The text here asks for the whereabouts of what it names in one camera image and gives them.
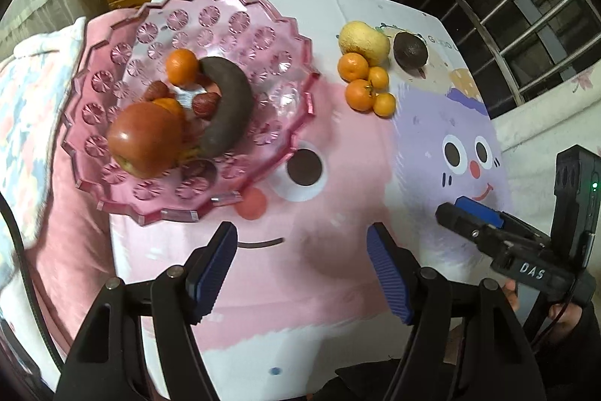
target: avocado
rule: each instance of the avocado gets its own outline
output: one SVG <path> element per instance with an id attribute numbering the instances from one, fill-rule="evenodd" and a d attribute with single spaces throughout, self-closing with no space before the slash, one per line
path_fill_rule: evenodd
<path id="1" fill-rule="evenodd" d="M 422 68 L 428 62 L 428 47 L 421 38 L 401 31 L 394 37 L 394 59 L 404 70 Z"/>

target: fruit bowl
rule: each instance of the fruit bowl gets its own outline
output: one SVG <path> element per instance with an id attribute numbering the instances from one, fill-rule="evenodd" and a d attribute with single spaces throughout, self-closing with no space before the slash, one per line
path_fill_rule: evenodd
<path id="1" fill-rule="evenodd" d="M 107 129 L 127 105 L 162 80 L 190 108 L 194 94 L 169 84 L 164 60 L 176 48 L 197 58 L 224 57 L 246 74 L 255 100 L 245 136 L 226 154 L 196 159 L 140 180 L 111 157 Z M 198 221 L 215 206 L 242 200 L 242 193 L 296 150 L 296 134 L 313 115 L 311 40 L 296 20 L 267 0 L 166 0 L 145 4 L 114 24 L 89 49 L 73 79 L 64 112 L 76 186 L 98 200 L 98 209 L 129 215 L 140 225 L 161 219 Z M 191 110 L 187 118 L 193 124 Z"/>

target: pink tablecloth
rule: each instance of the pink tablecloth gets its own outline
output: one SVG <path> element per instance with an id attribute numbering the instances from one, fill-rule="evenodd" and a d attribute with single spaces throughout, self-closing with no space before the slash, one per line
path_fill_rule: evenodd
<path id="1" fill-rule="evenodd" d="M 448 277 L 466 278 L 477 256 L 467 242 L 440 233 L 436 206 L 460 195 L 509 206 L 491 122 L 437 19 L 386 0 L 269 1 L 313 40 L 322 77 L 313 90 L 316 118 L 299 146 L 319 158 L 321 177 L 300 186 L 283 164 L 252 190 L 247 204 L 259 216 L 253 221 L 234 207 L 215 209 L 196 224 L 145 228 L 111 216 L 116 271 L 127 282 L 183 263 L 221 221 L 232 221 L 243 242 L 284 238 L 275 247 L 238 250 L 212 314 L 195 328 L 225 401 L 297 396 L 320 387 L 337 367 L 402 353 L 407 330 L 388 313 L 365 251 L 371 223 L 383 221 L 400 244 Z M 350 20 L 428 40 L 423 77 L 390 58 L 390 90 L 399 99 L 391 120 L 356 113 L 344 100 L 336 35 Z M 485 162 L 476 152 L 482 140 Z M 449 141 L 461 158 L 457 167 L 445 157 Z M 151 376 L 166 394 L 149 323 L 145 340 Z"/>

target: dark avocado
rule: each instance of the dark avocado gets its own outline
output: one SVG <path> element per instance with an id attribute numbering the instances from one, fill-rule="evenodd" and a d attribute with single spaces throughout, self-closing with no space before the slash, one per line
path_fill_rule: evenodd
<path id="1" fill-rule="evenodd" d="M 221 91 L 217 111 L 198 141 L 201 156 L 211 159 L 232 149 L 242 138 L 254 99 L 245 73 L 236 64 L 221 57 L 205 57 L 198 64 L 200 72 Z"/>
<path id="2" fill-rule="evenodd" d="M 408 32 L 396 34 L 393 52 L 394 59 L 405 70 L 422 68 L 428 62 L 428 47 L 421 38 Z"/>

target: human hand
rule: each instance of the human hand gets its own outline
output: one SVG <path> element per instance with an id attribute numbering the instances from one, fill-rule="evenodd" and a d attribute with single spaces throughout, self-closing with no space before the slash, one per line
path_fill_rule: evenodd
<path id="1" fill-rule="evenodd" d="M 520 301 L 518 295 L 516 294 L 516 281 L 508 279 L 505 282 L 505 286 L 503 286 L 503 292 L 507 297 L 507 301 L 509 301 L 509 304 L 512 306 L 513 311 L 518 311 L 520 308 Z M 555 319 L 555 317 L 560 314 L 562 308 L 563 304 L 554 304 L 551 308 L 549 308 L 549 319 Z M 574 328 L 576 328 L 576 325 L 578 325 L 580 322 L 581 317 L 581 307 L 573 303 L 567 305 L 566 311 L 564 311 L 564 314 L 561 315 L 561 318 L 558 320 L 557 324 L 553 327 L 551 332 L 549 332 L 547 341 L 551 343 L 551 345 L 559 343 L 561 340 L 566 338 Z"/>

